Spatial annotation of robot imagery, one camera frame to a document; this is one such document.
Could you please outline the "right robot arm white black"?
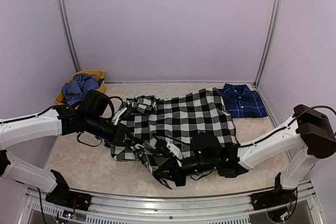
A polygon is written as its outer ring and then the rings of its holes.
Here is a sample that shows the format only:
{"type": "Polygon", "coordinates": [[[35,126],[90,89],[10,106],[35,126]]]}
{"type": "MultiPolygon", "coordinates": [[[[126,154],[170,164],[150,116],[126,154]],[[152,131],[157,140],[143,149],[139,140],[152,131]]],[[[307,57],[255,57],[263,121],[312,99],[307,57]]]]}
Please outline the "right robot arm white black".
{"type": "Polygon", "coordinates": [[[289,166],[275,177],[271,190],[251,195],[254,210],[288,204],[297,199],[295,191],[317,161],[335,153],[335,133],[328,117],[318,106],[300,104],[294,114],[273,131],[246,144],[227,143],[221,146],[214,135],[198,133],[188,143],[194,153],[184,158],[172,137],[154,135],[156,149],[166,161],[153,172],[162,185],[170,180],[185,186],[187,176],[217,171],[219,176],[236,178],[256,165],[280,153],[297,148],[289,166]]]}

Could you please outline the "blue plaid shirt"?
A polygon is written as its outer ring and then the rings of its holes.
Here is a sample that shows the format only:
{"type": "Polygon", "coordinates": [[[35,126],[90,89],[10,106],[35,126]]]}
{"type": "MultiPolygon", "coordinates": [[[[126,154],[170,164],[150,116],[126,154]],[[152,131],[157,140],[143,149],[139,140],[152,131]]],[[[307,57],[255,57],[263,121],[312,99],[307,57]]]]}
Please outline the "blue plaid shirt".
{"type": "Polygon", "coordinates": [[[268,116],[265,105],[257,91],[246,84],[232,85],[226,83],[217,93],[224,101],[225,110],[232,118],[265,118],[268,116]]]}

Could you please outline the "black white checked shirt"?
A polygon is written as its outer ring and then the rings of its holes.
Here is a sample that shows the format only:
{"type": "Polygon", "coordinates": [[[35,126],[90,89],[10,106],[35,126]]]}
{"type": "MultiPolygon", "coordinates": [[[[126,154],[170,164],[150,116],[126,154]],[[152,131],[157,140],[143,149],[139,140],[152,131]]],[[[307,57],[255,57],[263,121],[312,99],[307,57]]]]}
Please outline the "black white checked shirt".
{"type": "MultiPolygon", "coordinates": [[[[134,112],[119,124],[129,128],[135,145],[110,147],[111,156],[117,161],[140,161],[152,176],[167,160],[156,150],[153,133],[174,138],[174,144],[182,151],[184,158],[194,155],[188,143],[198,133],[216,136],[221,146],[227,143],[238,144],[232,117],[225,110],[222,98],[215,88],[201,89],[172,99],[142,95],[128,98],[125,103],[134,112]]],[[[188,177],[197,180],[211,172],[188,177]]]]}

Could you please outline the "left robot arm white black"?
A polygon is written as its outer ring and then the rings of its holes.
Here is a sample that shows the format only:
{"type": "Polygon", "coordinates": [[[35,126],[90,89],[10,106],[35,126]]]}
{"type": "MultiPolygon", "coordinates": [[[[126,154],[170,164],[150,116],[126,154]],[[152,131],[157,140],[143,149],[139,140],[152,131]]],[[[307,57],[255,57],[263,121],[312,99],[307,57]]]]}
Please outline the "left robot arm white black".
{"type": "Polygon", "coordinates": [[[97,90],[88,92],[74,105],[53,105],[42,112],[1,120],[1,177],[28,184],[46,192],[46,201],[55,205],[87,211],[92,196],[69,188],[63,175],[25,162],[9,152],[9,147],[48,136],[90,133],[100,140],[121,143],[118,124],[134,109],[122,103],[117,112],[104,118],[107,107],[114,108],[111,97],[97,90]]]}

